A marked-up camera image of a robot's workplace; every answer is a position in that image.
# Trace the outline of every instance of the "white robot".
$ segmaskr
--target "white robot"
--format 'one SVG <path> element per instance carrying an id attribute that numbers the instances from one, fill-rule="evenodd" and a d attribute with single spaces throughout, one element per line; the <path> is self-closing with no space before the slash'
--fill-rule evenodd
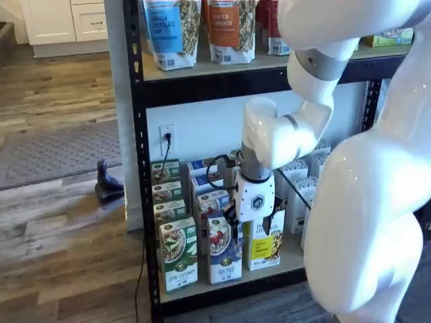
<path id="1" fill-rule="evenodd" d="M 305 101 L 281 117 L 270 99 L 247 103 L 234 192 L 240 222 L 271 214 L 273 170 L 310 153 L 325 132 L 359 37 L 416 29 L 380 120 L 327 160 L 304 247 L 310 288 L 328 312 L 342 323 L 392 323 L 422 253 L 412 212 L 431 197 L 431 0 L 280 0 L 278 8 L 294 49 L 289 82 Z"/>

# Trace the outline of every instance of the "robot logo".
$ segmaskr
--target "robot logo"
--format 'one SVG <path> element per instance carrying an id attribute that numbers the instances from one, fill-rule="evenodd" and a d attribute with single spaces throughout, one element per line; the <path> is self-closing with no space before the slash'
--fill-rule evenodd
<path id="1" fill-rule="evenodd" d="M 251 208 L 253 210 L 259 210 L 265 201 L 265 198 L 262 195 L 257 195 L 253 200 L 251 200 Z"/>

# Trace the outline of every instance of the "black figurine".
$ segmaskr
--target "black figurine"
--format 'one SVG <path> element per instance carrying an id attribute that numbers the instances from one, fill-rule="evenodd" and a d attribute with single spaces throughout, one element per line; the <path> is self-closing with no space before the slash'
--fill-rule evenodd
<path id="1" fill-rule="evenodd" d="M 101 159 L 97 162 L 97 184 L 94 187 L 96 196 L 104 204 L 124 196 L 124 185 L 117 179 L 108 175 L 108 166 Z"/>

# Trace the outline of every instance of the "shelf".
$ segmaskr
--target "shelf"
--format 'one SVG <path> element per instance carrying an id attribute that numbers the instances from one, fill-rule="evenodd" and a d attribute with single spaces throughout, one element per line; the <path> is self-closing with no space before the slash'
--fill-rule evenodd
<path id="1" fill-rule="evenodd" d="M 197 51 L 197 63 L 194 67 L 187 69 L 176 69 L 163 71 L 156 67 L 153 56 L 149 53 L 146 40 L 141 41 L 145 50 L 142 52 L 143 59 L 143 78 L 145 81 L 159 81 L 166 79 L 178 79 L 181 77 L 200 77 L 203 75 L 215 75 L 223 73 L 249 72 L 259 69 L 285 68 L 289 56 L 272 56 L 267 54 L 262 47 L 256 48 L 255 59 L 250 64 L 219 65 L 211 62 L 209 45 L 206 39 L 200 39 Z M 408 53 L 411 46 L 390 46 L 382 48 L 372 48 L 361 44 L 352 60 L 358 59 L 377 59 L 379 57 L 404 56 Z"/>
<path id="2" fill-rule="evenodd" d="M 144 48 L 143 77 L 141 86 L 143 108 L 155 108 L 175 104 L 186 104 L 280 92 L 291 89 L 287 79 L 288 57 L 275 57 L 256 49 L 256 59 L 249 65 L 218 65 L 210 61 L 209 47 L 203 40 L 198 48 L 197 64 L 188 69 L 162 71 L 156 68 L 152 55 Z M 360 44 L 353 59 L 347 65 L 340 83 L 370 81 L 391 78 L 411 46 L 370 48 Z M 175 96 L 169 94 L 175 89 Z"/>
<path id="3" fill-rule="evenodd" d="M 214 305 L 215 303 L 226 302 L 229 300 L 229 297 L 232 296 L 235 296 L 233 299 L 237 299 L 238 297 L 304 281 L 305 272 L 303 269 L 303 257 L 303 251 L 300 247 L 300 236 L 285 233 L 283 244 L 281 245 L 280 264 L 257 271 L 249 271 L 246 264 L 243 263 L 242 278 L 239 281 L 210 285 L 206 258 L 199 259 L 199 281 L 178 291 L 167 293 L 163 276 L 159 273 L 160 302 L 164 308 L 164 315 L 188 312 L 196 308 L 201 308 L 202 304 L 204 304 L 204 306 Z M 250 289 L 251 286 L 247 287 L 247 283 L 252 283 L 254 285 L 254 290 Z"/>

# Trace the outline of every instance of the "black cable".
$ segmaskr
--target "black cable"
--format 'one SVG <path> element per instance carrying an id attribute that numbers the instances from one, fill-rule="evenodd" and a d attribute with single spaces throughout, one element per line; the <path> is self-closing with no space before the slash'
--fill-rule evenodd
<path id="1" fill-rule="evenodd" d="M 166 133 L 165 138 L 168 141 L 168 148 L 166 149 L 166 154 L 163 159 L 162 171 L 160 172 L 160 176 L 158 178 L 158 182 L 163 178 L 164 164 L 166 163 L 166 159 L 168 158 L 168 153 L 170 149 L 170 138 L 171 134 Z M 137 278 L 136 289 L 135 289 L 135 317 L 136 323 L 139 323 L 139 315 L 137 312 L 137 293 L 139 291 L 139 285 L 141 284 L 142 272 L 143 272 L 143 264 L 145 262 L 145 234 L 142 235 L 142 261 L 141 261 L 141 270 L 139 272 L 139 276 Z"/>
<path id="2" fill-rule="evenodd" d="M 209 178 L 209 169 L 211 168 L 212 165 L 215 165 L 216 161 L 218 161 L 219 159 L 223 159 L 224 160 L 224 162 L 226 164 L 226 169 L 235 166 L 235 161 L 230 160 L 229 157 L 226 154 L 225 155 L 215 156 L 211 160 L 211 162 L 208 164 L 208 166 L 207 166 L 207 179 L 208 179 L 209 185 L 211 185 L 216 190 L 238 190 L 238 185 L 234 185 L 234 186 L 217 186 L 217 185 L 215 185 L 211 181 L 211 178 Z"/>
<path id="3" fill-rule="evenodd" d="M 302 200 L 302 202 L 304 202 L 305 206 L 311 210 L 311 206 L 307 203 L 307 201 L 302 197 L 302 195 L 298 192 L 298 190 L 296 189 L 296 187 L 292 184 L 292 182 L 290 182 L 289 178 L 286 177 L 286 175 L 284 175 L 284 173 L 281 170 L 277 170 L 277 172 L 279 172 L 284 180 L 294 189 L 295 193 L 300 197 L 300 199 Z"/>
<path id="4" fill-rule="evenodd" d="M 156 178 L 158 179 L 158 182 L 160 182 L 163 179 L 163 171 L 164 171 L 164 164 L 166 163 L 166 159 L 168 158 L 168 153 L 170 149 L 170 133 L 165 134 L 165 138 L 168 141 L 168 148 L 166 149 L 166 154 L 164 155 L 163 164 L 162 164 L 162 171 L 159 173 L 158 177 L 156 175 Z"/>

